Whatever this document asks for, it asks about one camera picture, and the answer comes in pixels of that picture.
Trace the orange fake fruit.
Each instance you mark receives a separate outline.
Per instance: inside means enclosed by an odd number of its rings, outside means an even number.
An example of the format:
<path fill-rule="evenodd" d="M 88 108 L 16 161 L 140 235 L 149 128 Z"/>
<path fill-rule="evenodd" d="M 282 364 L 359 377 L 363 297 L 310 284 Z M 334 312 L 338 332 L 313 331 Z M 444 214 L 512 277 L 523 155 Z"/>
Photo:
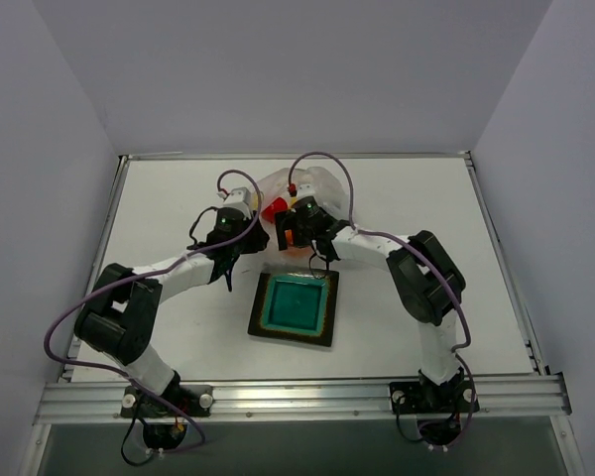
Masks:
<path fill-rule="evenodd" d="M 292 259 L 302 259 L 310 255 L 309 248 L 299 248 L 295 246 L 294 234 L 292 230 L 285 231 L 285 237 L 287 241 L 287 249 L 284 254 Z"/>

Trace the translucent plastic bag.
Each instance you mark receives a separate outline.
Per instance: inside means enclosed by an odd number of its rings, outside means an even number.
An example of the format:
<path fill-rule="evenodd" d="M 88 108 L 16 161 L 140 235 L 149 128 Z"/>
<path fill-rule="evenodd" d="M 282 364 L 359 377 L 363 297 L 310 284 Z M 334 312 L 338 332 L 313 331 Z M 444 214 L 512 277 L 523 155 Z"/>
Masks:
<path fill-rule="evenodd" d="M 298 201 L 289 192 L 289 168 L 279 169 L 258 182 L 263 201 L 262 211 L 277 197 L 282 197 L 289 209 Z M 346 219 L 349 211 L 349 195 L 342 188 L 341 182 L 323 167 L 294 169 L 292 184 L 298 188 L 300 184 L 311 183 L 315 188 L 315 200 L 329 214 L 337 219 Z"/>

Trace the red fake apple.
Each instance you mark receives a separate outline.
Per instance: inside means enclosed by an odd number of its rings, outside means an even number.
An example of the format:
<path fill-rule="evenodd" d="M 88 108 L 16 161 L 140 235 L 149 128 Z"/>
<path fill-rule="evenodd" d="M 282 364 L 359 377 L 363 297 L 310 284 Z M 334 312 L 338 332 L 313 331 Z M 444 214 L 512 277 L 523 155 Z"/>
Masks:
<path fill-rule="evenodd" d="M 278 213 L 284 213 L 289 209 L 288 203 L 282 198 L 277 197 L 275 198 L 263 211 L 262 211 L 262 218 L 269 223 L 274 223 L 276 221 L 276 215 Z"/>

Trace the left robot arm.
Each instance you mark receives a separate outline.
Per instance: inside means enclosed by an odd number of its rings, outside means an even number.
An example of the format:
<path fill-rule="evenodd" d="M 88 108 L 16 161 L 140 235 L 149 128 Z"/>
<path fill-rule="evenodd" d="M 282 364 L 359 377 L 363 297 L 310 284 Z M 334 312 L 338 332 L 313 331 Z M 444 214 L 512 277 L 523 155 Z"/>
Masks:
<path fill-rule="evenodd" d="M 128 378 L 146 391 L 144 402 L 158 416 L 168 416 L 192 399 L 180 376 L 151 345 L 159 305 L 192 288 L 224 278 L 232 288 L 233 268 L 242 255 L 266 249 L 269 235 L 259 213 L 241 205 L 216 212 L 206 239 L 184 255 L 144 268 L 113 263 L 104 268 L 74 325 L 75 336 L 107 355 Z"/>

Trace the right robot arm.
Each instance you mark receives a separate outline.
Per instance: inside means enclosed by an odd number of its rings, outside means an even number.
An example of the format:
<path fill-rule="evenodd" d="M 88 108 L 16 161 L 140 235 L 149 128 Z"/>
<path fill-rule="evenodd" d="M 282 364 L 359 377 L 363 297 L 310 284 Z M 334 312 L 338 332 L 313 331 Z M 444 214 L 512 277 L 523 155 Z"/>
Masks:
<path fill-rule="evenodd" d="M 423 402 L 440 410 L 455 399 L 452 380 L 464 371 L 458 351 L 471 344 L 462 308 L 466 282 L 434 234 L 361 229 L 333 217 L 312 196 L 277 212 L 275 227 L 281 250 L 309 247 L 327 263 L 353 261 L 389 272 L 406 312 L 418 322 Z"/>

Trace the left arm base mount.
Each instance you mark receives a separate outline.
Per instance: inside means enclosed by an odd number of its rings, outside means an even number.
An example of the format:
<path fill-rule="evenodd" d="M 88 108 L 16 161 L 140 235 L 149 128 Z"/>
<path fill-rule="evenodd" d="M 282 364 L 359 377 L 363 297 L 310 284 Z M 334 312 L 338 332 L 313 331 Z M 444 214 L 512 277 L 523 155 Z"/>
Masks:
<path fill-rule="evenodd" d="M 209 387 L 180 387 L 166 391 L 161 399 L 171 406 L 177 407 L 190 417 L 208 417 L 214 403 Z M 133 415 L 143 418 L 178 417 L 179 414 L 145 392 L 129 386 L 124 391 L 121 401 L 120 417 L 130 418 Z"/>

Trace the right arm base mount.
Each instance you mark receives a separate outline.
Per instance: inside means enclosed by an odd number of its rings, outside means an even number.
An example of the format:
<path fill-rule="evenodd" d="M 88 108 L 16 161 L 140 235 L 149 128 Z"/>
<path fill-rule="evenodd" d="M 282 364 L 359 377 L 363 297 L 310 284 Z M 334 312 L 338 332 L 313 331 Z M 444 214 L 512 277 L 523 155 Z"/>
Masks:
<path fill-rule="evenodd" d="M 392 411 L 401 415 L 465 414 L 471 410 L 469 381 L 436 386 L 427 381 L 389 383 Z"/>

